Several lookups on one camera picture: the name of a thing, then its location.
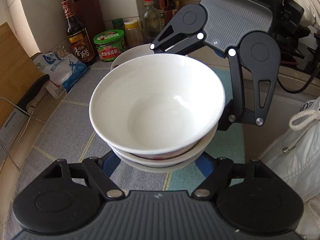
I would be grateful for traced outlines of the white plate fruit print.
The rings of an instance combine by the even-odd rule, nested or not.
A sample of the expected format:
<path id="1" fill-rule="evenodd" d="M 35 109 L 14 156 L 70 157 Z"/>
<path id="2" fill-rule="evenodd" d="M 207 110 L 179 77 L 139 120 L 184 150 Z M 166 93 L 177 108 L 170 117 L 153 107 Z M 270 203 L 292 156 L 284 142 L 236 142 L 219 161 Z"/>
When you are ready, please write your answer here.
<path id="1" fill-rule="evenodd" d="M 150 43 L 149 44 L 143 44 L 140 46 L 133 47 L 122 54 L 120 54 L 112 63 L 110 71 L 112 71 L 117 66 L 121 65 L 124 62 L 127 62 L 131 59 L 135 59 L 140 56 L 145 55 L 152 55 L 154 54 L 154 51 L 150 49 Z"/>

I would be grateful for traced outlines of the white ceramic bowl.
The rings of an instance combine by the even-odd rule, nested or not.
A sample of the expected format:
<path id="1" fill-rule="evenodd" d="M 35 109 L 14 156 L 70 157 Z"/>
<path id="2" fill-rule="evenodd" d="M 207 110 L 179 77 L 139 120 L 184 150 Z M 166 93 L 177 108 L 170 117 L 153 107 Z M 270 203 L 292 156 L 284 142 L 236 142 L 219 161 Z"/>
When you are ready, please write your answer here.
<path id="1" fill-rule="evenodd" d="M 153 54 L 110 71 L 92 94 L 89 117 L 109 145 L 134 154 L 163 154 L 199 141 L 224 107 L 223 84 L 205 64 Z"/>

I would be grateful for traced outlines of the kitchen cleaver knife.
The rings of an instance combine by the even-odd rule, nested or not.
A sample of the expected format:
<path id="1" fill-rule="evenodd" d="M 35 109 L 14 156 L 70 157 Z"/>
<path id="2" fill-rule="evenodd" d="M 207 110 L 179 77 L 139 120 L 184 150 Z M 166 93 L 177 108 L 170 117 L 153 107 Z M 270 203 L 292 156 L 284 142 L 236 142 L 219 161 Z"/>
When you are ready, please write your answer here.
<path id="1" fill-rule="evenodd" d="M 46 85 L 49 82 L 49 75 L 48 74 L 44 74 L 44 76 L 40 77 L 39 79 L 37 79 L 32 85 L 31 87 L 27 90 L 27 92 L 24 94 L 24 96 L 21 98 L 21 100 L 15 104 L 12 101 L 10 101 L 9 99 L 7 99 L 6 97 L 1 96 L 1 100 L 4 100 L 6 102 L 8 102 L 9 104 L 11 104 L 14 109 L 17 109 L 18 111 L 20 111 L 21 113 L 23 113 L 24 115 L 26 115 L 28 117 L 27 120 L 27 124 L 26 124 L 26 128 L 28 127 L 29 121 L 31 119 L 34 119 L 36 121 L 39 121 L 43 124 L 45 124 L 46 122 L 36 118 L 35 116 L 33 116 L 32 113 L 29 113 L 27 111 L 27 104 L 30 103 L 31 101 L 33 101 L 35 99 L 35 97 L 38 95 L 38 93 L 40 92 L 40 90 L 42 89 L 42 87 L 44 85 Z M 16 169 L 18 171 L 20 171 L 20 168 L 18 167 L 18 165 L 15 163 L 15 161 L 12 159 L 12 157 L 10 156 L 11 151 L 16 147 L 16 145 L 20 142 L 22 136 L 24 135 L 24 132 L 22 133 L 22 135 L 20 136 L 18 142 L 13 145 L 9 151 L 7 151 L 7 149 L 5 148 L 3 142 L 1 141 L 1 148 L 2 150 L 5 152 L 7 158 L 10 159 L 10 161 L 14 164 L 14 166 L 16 167 Z"/>

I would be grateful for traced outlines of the clear glass bottle red cap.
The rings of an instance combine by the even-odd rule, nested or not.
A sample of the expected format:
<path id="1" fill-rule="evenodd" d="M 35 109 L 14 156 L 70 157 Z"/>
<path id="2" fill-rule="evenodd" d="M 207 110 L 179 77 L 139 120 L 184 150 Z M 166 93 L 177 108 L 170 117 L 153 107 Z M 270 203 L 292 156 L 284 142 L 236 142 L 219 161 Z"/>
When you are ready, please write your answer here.
<path id="1" fill-rule="evenodd" d="M 161 15 L 153 6 L 153 0 L 144 0 L 145 9 L 140 20 L 142 24 L 144 43 L 152 43 L 162 31 Z"/>

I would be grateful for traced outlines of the yellow lid spice jar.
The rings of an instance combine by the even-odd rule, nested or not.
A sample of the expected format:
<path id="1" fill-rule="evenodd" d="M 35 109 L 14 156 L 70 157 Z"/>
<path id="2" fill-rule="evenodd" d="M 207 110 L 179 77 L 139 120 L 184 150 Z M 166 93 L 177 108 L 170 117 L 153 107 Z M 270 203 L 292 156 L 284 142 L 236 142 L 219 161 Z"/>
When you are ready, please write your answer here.
<path id="1" fill-rule="evenodd" d="M 125 34 L 130 48 L 143 44 L 142 32 L 138 20 L 131 20 L 124 23 Z"/>

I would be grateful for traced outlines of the grey checked cloth mat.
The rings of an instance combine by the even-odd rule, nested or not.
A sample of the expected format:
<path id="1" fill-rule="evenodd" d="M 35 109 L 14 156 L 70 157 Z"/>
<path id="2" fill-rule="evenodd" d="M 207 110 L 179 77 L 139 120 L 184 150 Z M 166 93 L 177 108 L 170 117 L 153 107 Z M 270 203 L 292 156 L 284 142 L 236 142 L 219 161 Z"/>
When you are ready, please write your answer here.
<path id="1" fill-rule="evenodd" d="M 88 157 L 102 157 L 110 151 L 108 144 L 94 131 L 88 110 L 93 90 L 110 69 L 109 63 L 93 65 L 59 103 L 37 138 L 30 142 L 31 146 L 23 147 L 27 150 L 27 156 L 13 184 L 9 203 L 5 205 L 1 239 L 12 239 L 20 232 L 21 228 L 12 213 L 13 200 L 53 161 L 66 159 L 69 163 L 80 163 Z M 204 176 L 195 163 L 175 172 L 149 173 L 122 162 L 111 179 L 125 193 L 130 190 L 192 192 Z"/>

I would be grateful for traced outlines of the green cap small jar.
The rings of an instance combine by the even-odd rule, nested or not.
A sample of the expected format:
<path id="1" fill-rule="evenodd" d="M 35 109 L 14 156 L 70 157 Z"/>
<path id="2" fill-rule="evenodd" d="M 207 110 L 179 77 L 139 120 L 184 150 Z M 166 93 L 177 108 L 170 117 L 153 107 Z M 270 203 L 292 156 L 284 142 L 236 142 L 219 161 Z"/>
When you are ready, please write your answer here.
<path id="1" fill-rule="evenodd" d="M 125 31 L 124 20 L 122 18 L 117 18 L 112 20 L 113 29 L 118 29 Z"/>

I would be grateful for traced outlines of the white jacket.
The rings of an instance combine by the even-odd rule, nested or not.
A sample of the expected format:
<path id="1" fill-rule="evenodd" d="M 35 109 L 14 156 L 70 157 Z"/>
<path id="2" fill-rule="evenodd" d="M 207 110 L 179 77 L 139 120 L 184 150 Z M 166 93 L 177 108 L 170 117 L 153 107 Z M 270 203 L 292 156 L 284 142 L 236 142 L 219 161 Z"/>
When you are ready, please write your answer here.
<path id="1" fill-rule="evenodd" d="M 319 99 L 307 101 L 259 159 L 302 199 L 296 232 L 303 239 L 319 239 Z"/>

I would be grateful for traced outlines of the green lid mushroom sauce jar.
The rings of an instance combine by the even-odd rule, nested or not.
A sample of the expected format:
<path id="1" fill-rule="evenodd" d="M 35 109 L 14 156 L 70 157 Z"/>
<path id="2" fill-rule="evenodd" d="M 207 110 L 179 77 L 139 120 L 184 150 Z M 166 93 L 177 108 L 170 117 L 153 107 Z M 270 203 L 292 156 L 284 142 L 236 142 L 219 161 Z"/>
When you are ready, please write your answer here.
<path id="1" fill-rule="evenodd" d="M 120 29 L 107 30 L 93 38 L 101 61 L 114 61 L 125 51 L 124 34 L 124 31 Z"/>

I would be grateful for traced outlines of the brown knife block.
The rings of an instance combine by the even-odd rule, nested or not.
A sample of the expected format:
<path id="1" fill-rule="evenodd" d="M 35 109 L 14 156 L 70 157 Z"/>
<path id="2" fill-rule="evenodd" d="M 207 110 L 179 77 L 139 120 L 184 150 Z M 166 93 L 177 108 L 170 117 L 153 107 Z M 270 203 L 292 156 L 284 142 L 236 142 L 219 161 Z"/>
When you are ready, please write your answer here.
<path id="1" fill-rule="evenodd" d="M 95 35 L 106 30 L 99 0 L 78 0 L 72 3 L 78 20 L 86 27 L 93 44 Z"/>

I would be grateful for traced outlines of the blue white salt bag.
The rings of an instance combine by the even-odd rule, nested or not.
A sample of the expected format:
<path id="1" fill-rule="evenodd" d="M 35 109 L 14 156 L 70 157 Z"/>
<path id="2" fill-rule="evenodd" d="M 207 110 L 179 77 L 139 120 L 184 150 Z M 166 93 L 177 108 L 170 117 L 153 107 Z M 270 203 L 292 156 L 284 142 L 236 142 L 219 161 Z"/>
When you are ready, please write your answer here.
<path id="1" fill-rule="evenodd" d="M 46 90 L 54 99 L 58 99 L 63 93 L 68 93 L 89 69 L 69 53 L 64 56 L 53 52 L 39 54 L 33 59 L 33 63 L 44 74 L 49 75 Z"/>

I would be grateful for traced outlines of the dark vinegar bottle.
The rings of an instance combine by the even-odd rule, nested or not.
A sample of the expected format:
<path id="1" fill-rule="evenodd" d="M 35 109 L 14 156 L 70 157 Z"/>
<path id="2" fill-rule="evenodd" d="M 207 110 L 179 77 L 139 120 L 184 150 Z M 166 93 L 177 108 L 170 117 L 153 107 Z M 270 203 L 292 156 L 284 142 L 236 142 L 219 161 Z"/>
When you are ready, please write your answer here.
<path id="1" fill-rule="evenodd" d="M 95 63 L 95 53 L 85 26 L 79 22 L 70 0 L 63 1 L 62 8 L 67 21 L 66 33 L 72 54 L 86 66 L 92 65 Z"/>

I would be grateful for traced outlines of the binder clips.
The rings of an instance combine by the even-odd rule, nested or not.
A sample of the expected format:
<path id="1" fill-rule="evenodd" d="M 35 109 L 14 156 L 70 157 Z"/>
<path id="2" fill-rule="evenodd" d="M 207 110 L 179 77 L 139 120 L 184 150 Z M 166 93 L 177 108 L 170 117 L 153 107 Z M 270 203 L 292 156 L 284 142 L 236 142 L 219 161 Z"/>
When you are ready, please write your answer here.
<path id="1" fill-rule="evenodd" d="M 58 57 L 65 57 L 69 54 L 69 52 L 67 52 L 64 45 L 57 47 L 55 50 L 55 53 L 57 54 Z"/>

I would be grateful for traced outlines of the wooden cutting board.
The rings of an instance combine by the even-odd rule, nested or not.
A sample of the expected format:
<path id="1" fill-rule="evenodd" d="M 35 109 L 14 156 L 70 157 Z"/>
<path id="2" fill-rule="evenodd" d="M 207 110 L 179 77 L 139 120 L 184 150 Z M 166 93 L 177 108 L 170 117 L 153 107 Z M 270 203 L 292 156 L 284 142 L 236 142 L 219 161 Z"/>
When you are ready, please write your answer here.
<path id="1" fill-rule="evenodd" d="M 25 52 L 8 23 L 1 25 L 0 57 L 0 97 L 1 125 L 3 125 L 14 106 L 24 111 L 49 81 Z"/>

